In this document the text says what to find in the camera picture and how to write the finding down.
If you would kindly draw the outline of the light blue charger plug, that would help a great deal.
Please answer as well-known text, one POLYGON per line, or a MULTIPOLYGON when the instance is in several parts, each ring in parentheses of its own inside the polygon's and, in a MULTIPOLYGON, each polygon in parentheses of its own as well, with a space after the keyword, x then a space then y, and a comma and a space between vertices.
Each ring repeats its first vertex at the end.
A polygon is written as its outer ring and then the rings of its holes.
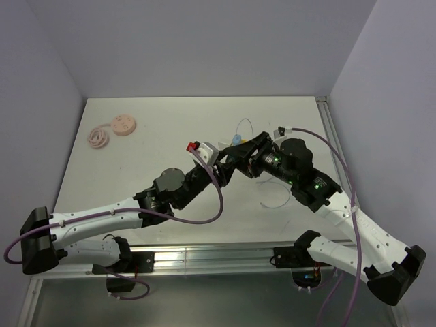
POLYGON ((231 145, 236 146, 236 145, 241 144, 242 142, 243 142, 242 136, 240 134, 235 134, 232 138, 231 145))

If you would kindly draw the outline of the pink round power strip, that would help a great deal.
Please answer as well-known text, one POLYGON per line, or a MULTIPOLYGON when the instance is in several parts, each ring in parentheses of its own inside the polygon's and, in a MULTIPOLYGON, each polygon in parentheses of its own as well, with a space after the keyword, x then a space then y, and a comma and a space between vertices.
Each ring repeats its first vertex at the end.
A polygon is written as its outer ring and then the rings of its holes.
POLYGON ((128 136, 135 131, 136 120, 129 114, 120 114, 112 119, 110 128, 117 136, 128 136))

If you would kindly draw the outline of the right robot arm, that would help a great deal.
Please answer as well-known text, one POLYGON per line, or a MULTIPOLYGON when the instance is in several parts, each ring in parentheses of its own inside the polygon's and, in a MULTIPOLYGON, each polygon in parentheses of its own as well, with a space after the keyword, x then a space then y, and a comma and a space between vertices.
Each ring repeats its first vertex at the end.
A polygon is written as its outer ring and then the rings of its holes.
POLYGON ((268 173, 289 184, 299 203, 329 221, 357 246, 350 249, 307 230, 292 247, 274 250, 277 267, 313 262, 336 266, 361 279, 387 305, 399 303, 420 274, 426 252, 397 240, 352 204, 339 184, 314 167, 313 153, 304 140, 287 136, 272 140, 262 132, 223 152, 227 161, 249 178, 268 173))

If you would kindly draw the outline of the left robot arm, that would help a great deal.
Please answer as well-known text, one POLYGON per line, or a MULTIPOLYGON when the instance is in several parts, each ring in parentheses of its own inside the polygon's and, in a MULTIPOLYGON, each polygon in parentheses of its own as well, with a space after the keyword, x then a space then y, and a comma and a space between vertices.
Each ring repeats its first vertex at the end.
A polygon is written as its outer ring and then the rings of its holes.
POLYGON ((255 176, 253 160, 260 150, 255 140, 217 150, 209 143, 193 142, 187 152, 194 167, 184 173, 168 168, 151 187, 134 196, 100 208, 71 213, 50 214, 45 207, 31 211, 21 227, 18 243, 21 259, 17 264, 26 275, 47 272, 64 262, 91 263, 125 272, 133 263, 129 244, 117 237, 110 242, 93 241, 94 236, 118 230, 147 228, 167 221, 189 225, 210 224, 223 213, 222 188, 235 170, 249 178, 255 176), (219 209, 215 216, 203 220, 175 217, 209 185, 217 190, 219 209))

